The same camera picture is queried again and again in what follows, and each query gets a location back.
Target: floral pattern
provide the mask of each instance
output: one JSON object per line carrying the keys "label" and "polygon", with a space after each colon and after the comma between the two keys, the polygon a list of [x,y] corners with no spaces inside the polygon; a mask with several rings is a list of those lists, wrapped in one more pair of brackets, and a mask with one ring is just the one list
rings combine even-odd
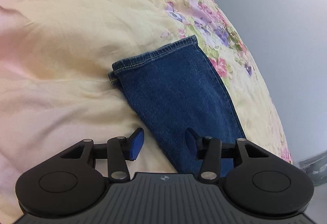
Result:
{"label": "floral pattern", "polygon": [[287,162],[289,162],[289,163],[292,163],[291,154],[290,154],[290,152],[289,152],[289,150],[288,150],[287,147],[283,147],[283,148],[280,150],[280,157],[281,157],[283,160],[285,160],[285,161],[287,161]]}
{"label": "floral pattern", "polygon": [[183,24],[178,29],[179,38],[194,33],[202,38],[204,52],[224,83],[231,80],[233,70],[226,60],[220,57],[220,53],[224,52],[223,48],[228,48],[238,64],[244,68],[244,73],[249,77],[252,76],[253,67],[250,58],[246,55],[246,46],[233,26],[228,24],[217,4],[214,4],[215,7],[212,9],[205,0],[185,0],[186,7],[182,9],[185,14],[176,10],[173,2],[168,1],[166,4],[165,11],[168,16]]}

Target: denim pant leg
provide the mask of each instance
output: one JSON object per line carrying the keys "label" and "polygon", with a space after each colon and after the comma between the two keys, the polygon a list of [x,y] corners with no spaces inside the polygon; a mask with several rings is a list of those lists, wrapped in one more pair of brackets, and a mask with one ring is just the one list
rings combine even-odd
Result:
{"label": "denim pant leg", "polygon": [[[245,137],[232,100],[207,56],[191,36],[152,52],[122,59],[109,77],[152,132],[179,173],[198,174],[185,130],[226,143]],[[221,176],[233,168],[222,160]]]}

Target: jeans hem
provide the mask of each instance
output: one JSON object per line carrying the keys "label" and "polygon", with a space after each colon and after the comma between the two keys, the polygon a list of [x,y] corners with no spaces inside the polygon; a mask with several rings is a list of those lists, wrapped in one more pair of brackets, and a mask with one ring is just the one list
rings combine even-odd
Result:
{"label": "jeans hem", "polygon": [[149,51],[149,52],[140,54],[138,56],[121,59],[120,61],[117,61],[112,64],[112,69],[116,74],[123,70],[128,70],[131,68],[143,66],[143,65],[147,64],[148,62],[151,62],[151,61],[154,61],[161,57],[164,57],[164,56],[168,55],[169,53],[176,51],[177,49],[186,47],[186,46],[188,46],[190,44],[194,44],[194,43],[197,44],[197,37],[195,35],[187,37],[187,38],[183,38],[174,43],[164,45],[163,47],[161,47],[157,50]]}

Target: logo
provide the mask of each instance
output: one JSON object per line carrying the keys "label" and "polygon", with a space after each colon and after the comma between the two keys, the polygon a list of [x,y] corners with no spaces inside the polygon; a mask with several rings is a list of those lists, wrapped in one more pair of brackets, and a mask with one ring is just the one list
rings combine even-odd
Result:
{"label": "logo", "polygon": [[161,180],[163,180],[163,181],[167,181],[167,180],[169,180],[169,177],[166,176],[166,175],[165,175],[165,176],[162,176],[162,177],[161,177]]}

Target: black circular pad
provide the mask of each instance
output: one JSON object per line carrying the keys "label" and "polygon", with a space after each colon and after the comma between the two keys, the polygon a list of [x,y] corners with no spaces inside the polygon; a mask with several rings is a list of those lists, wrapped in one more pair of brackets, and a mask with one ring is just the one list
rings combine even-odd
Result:
{"label": "black circular pad", "polygon": [[40,217],[62,217],[95,204],[105,191],[101,173],[79,159],[49,159],[16,183],[22,208]]}
{"label": "black circular pad", "polygon": [[285,174],[277,171],[261,171],[253,176],[253,184],[262,191],[285,191],[291,185],[291,180]]}
{"label": "black circular pad", "polygon": [[302,212],[313,196],[308,175],[278,157],[247,158],[224,181],[228,198],[255,215],[278,217]]}
{"label": "black circular pad", "polygon": [[44,175],[39,184],[45,191],[60,193],[73,189],[77,184],[77,178],[69,172],[57,171]]}

